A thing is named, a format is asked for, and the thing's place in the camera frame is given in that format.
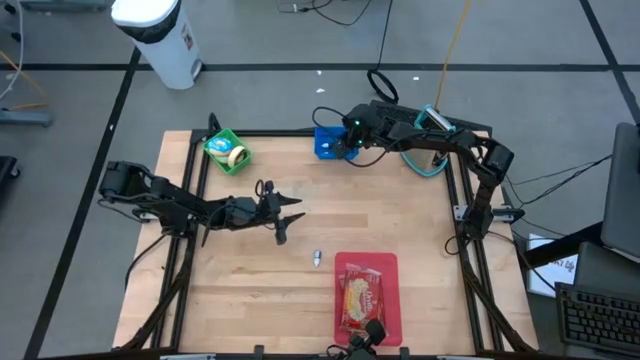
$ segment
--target snack bag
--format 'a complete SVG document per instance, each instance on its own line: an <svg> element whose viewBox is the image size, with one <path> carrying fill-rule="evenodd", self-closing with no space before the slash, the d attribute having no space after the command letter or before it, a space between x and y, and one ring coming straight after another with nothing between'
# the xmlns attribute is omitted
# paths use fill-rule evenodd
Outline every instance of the snack bag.
<svg viewBox="0 0 640 360"><path fill-rule="evenodd" d="M347 264L340 325L349 331L364 331L372 319L384 325L381 274L375 270Z"/></svg>

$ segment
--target wooden tabletop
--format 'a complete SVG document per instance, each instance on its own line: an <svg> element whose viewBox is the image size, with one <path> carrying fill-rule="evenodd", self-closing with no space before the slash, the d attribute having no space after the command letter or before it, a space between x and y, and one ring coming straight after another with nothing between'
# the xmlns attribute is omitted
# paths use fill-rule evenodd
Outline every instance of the wooden tabletop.
<svg viewBox="0 0 640 360"><path fill-rule="evenodd" d="M189 131L165 133L157 175L181 183L189 137ZM251 165L230 177L211 164L204 198L254 196L258 179L273 180L283 195L303 199L284 207L283 215L301 211L307 215L289 227L282 246L264 227L212 232L206 246L198 246L180 351L251 353L254 345L262 344L268 353L323 353L334 343L334 257L352 251L396 254L402 346L408 346L411 354L474 353L459 261L443 250L454 234L444 174L430 179L416 176L393 153L364 169L319 161L310 137L243 140L253 151ZM363 151L357 161L368 162L380 151ZM200 164L201 156L198 152L195 164ZM457 161L453 164L464 204ZM473 174L471 179L475 188ZM502 201L496 191L493 203ZM506 224L493 224L491 230L511 238ZM143 225L137 253L159 234L159 224ZM129 340L157 304L168 244L155 249L132 272L114 345ZM491 234L484 244L498 307L523 339L537 348L513 245ZM323 252L318 268L312 262L316 249ZM478 304L484 344L491 348L486 315ZM173 314L169 310L168 324ZM165 329L163 341L168 343L171 325ZM378 350L398 353L397 348Z"/></svg>

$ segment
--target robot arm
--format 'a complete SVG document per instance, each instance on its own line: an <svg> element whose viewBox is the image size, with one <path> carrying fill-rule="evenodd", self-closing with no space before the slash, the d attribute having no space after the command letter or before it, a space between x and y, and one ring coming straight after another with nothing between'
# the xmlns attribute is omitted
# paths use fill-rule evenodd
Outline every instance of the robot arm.
<svg viewBox="0 0 640 360"><path fill-rule="evenodd" d="M358 105L342 119L346 132L335 145L338 151L348 151L358 147L383 147L386 151L407 151L428 149L452 152L463 157L469 170L478 176L480 186L467 207L462 222L462 232L469 239L482 239L493 221L491 197L504 179L513 153L494 139L480 137L467 129L453 132L416 129L411 124L381 119L368 105ZM474 153L483 154L479 159Z"/></svg>
<svg viewBox="0 0 640 360"><path fill-rule="evenodd" d="M256 203L250 197L229 196L206 201L155 176L146 167L128 162L111 161L100 184L99 193L104 201L135 205L133 215L142 219L144 214L158 217L162 230L176 236L184 235L189 222L194 221L212 230L241 230L274 224L276 242L287 241L287 227L304 213L280 218L280 207L299 203L273 191L272 181L258 181Z"/></svg>

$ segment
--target red tray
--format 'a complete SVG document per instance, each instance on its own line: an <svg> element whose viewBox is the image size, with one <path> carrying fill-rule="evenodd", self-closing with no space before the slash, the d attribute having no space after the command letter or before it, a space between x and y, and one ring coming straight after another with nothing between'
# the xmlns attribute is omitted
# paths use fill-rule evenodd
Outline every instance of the red tray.
<svg viewBox="0 0 640 360"><path fill-rule="evenodd" d="M391 253L348 253L336 254L335 259L335 308L333 340L336 344L348 345L350 333L340 329L342 301L339 276L343 275L347 263L368 267L382 273L382 296L384 301L384 326L387 337L381 346L400 346L402 344L402 322L400 317L400 288L398 286L398 259Z"/></svg>

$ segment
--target keyboard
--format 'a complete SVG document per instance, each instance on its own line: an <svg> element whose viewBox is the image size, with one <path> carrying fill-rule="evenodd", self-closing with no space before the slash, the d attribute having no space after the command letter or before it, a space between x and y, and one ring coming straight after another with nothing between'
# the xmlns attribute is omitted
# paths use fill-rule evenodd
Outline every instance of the keyboard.
<svg viewBox="0 0 640 360"><path fill-rule="evenodd" d="M416 118L420 114L420 110L387 104L376 100L371 101L369 105L374 107L376 115L378 115L378 117L381 119L389 118L391 120L409 123L412 126L415 123ZM429 118L427 118L427 120L429 121L427 121L425 129L442 130L442 128L435 121Z"/></svg>
<svg viewBox="0 0 640 360"><path fill-rule="evenodd" d="M556 283L562 341L640 355L640 301L601 289Z"/></svg>

